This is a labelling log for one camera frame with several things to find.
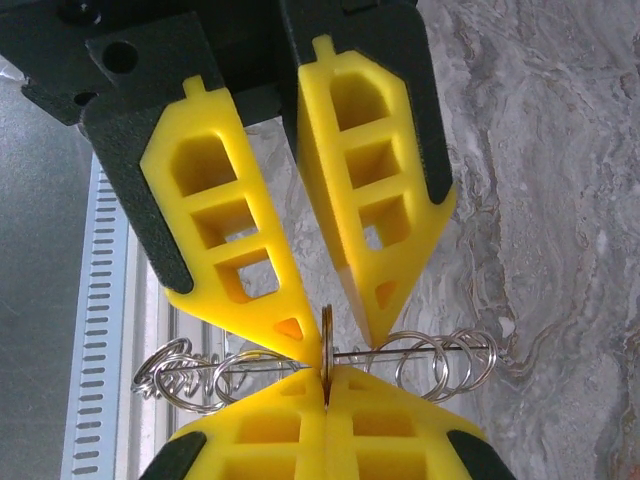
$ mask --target metal wire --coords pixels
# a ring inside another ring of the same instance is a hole
[[[384,350],[401,340],[415,340],[415,343],[409,348]],[[160,347],[134,376],[132,391],[144,398],[164,397],[178,408],[206,415],[235,402],[237,399],[232,395],[241,388],[249,373],[278,372],[282,378],[286,372],[307,368],[268,350],[247,350],[223,361],[215,354],[194,354],[191,350],[191,342],[186,338],[172,340]],[[395,383],[400,388],[405,388],[403,372],[407,362],[430,357],[427,365],[435,385],[422,398],[434,403],[478,388],[487,380],[498,358],[498,347],[493,338],[485,332],[471,329],[437,336],[414,331],[397,332],[391,334],[384,345],[373,350],[353,349],[344,353],[336,348],[331,350],[333,355],[327,359],[329,362],[360,367],[367,373],[375,364],[394,362]],[[454,352],[460,352],[467,363],[462,380],[455,385],[452,384],[450,367],[450,355]],[[240,374],[235,383],[232,382],[232,374]],[[192,400],[199,391],[205,399],[202,403]],[[214,396],[219,400],[208,402]]]

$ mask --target metal spring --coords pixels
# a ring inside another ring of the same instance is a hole
[[[415,340],[415,343],[409,348],[383,350],[392,343],[406,339]],[[206,415],[235,402],[237,399],[232,394],[240,389],[249,373],[275,371],[282,378],[285,372],[307,368],[268,350],[248,350],[223,361],[216,354],[195,354],[191,350],[191,342],[186,338],[172,340],[160,347],[138,369],[133,378],[132,391],[145,399],[164,397],[177,408]],[[400,388],[404,388],[402,373],[407,361],[424,358],[424,353],[431,354],[432,360],[428,365],[433,372],[435,385],[422,398],[433,403],[443,402],[454,395],[478,388],[487,380],[498,358],[498,347],[494,339],[485,332],[472,329],[437,336],[403,331],[391,334],[384,345],[373,350],[358,351],[356,348],[346,353],[337,348],[331,350],[335,364],[359,366],[367,373],[373,364],[395,362],[395,383]],[[462,380],[456,385],[450,385],[452,376],[450,359],[447,358],[449,352],[462,352],[468,362],[466,371],[463,370]],[[275,367],[258,368],[274,362],[277,364]],[[233,373],[240,374],[239,381],[232,382]],[[198,391],[206,399],[213,398],[215,394],[220,400],[212,404],[195,403],[191,399]]]

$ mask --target marble surface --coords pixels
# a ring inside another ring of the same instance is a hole
[[[496,337],[489,383],[447,407],[520,480],[638,480],[640,2],[419,8],[459,198],[397,329]],[[249,132],[316,313],[361,342],[279,122]]]

